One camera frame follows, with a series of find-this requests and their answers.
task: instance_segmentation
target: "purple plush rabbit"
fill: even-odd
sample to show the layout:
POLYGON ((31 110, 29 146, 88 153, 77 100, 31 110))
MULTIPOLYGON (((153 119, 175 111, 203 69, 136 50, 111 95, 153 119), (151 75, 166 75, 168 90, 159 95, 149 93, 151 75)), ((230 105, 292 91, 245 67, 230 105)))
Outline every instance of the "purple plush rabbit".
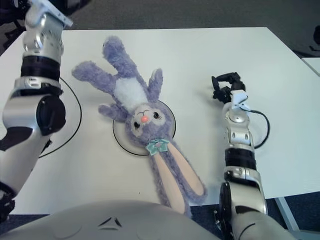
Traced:
POLYGON ((116 75, 105 72, 91 61, 76 66, 72 75, 112 96, 115 103, 100 105, 99 113, 124 122, 132 142, 149 151, 161 203, 191 216, 187 200, 201 204, 207 190, 170 135, 174 119, 158 104, 162 70, 152 73, 147 86, 116 36, 109 37, 103 44, 103 56, 117 70, 116 75))

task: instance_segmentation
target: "floor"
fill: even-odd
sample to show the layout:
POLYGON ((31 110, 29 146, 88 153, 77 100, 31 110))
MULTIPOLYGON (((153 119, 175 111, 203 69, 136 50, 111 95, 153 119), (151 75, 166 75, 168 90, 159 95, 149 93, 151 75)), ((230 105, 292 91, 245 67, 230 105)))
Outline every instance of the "floor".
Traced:
MULTIPOLYGON (((74 30, 268 27, 289 48, 315 54, 309 46, 317 47, 313 32, 320 25, 320 1, 92 0, 71 18, 74 30)), ((13 24, 0 26, 0 55, 4 52, 4 32, 12 28, 13 24)), ((320 232, 319 192, 286 200, 301 229, 320 232)), ((275 201, 268 199, 267 205, 269 214, 284 226, 275 201)), ((216 208, 216 205, 192 207, 193 219, 221 237, 214 224, 216 208)), ((43 215, 12 215, 0 226, 0 234, 40 217, 43 215)))

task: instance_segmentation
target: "pink nose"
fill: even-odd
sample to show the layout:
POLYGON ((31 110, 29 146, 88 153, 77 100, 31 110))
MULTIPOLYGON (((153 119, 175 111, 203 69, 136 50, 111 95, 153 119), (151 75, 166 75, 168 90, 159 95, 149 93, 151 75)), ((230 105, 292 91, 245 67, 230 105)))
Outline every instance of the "pink nose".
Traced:
POLYGON ((142 123, 146 123, 146 122, 148 122, 148 120, 149 120, 149 118, 147 116, 141 117, 141 122, 142 123))

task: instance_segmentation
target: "robotic hand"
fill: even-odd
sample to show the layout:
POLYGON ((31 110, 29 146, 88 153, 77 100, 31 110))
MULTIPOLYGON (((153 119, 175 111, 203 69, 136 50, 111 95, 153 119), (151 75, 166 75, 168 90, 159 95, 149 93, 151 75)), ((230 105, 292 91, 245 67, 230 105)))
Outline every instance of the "robotic hand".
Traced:
POLYGON ((21 77, 5 104, 7 129, 0 140, 0 223, 14 209, 19 193, 53 133, 65 124, 66 110, 59 99, 60 63, 65 26, 73 23, 47 0, 31 0, 26 14, 21 77))

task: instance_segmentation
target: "round plate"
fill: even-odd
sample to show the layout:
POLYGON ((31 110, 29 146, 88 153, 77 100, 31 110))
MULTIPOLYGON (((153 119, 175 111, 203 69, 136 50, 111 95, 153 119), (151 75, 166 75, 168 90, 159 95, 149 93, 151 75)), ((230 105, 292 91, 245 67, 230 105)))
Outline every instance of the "round plate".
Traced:
MULTIPOLYGON (((169 113, 171 114, 173 118, 173 124, 171 126, 171 136, 172 138, 175 136, 176 133, 176 119, 171 111, 171 109, 164 104, 162 101, 158 101, 160 105, 163 105, 166 109, 168 109, 169 113)), ((117 143, 127 152, 138 155, 138 156, 148 156, 149 152, 142 146, 136 146, 134 145, 130 139, 128 138, 125 130, 125 123, 124 122, 118 122, 113 120, 113 135, 117 143)))

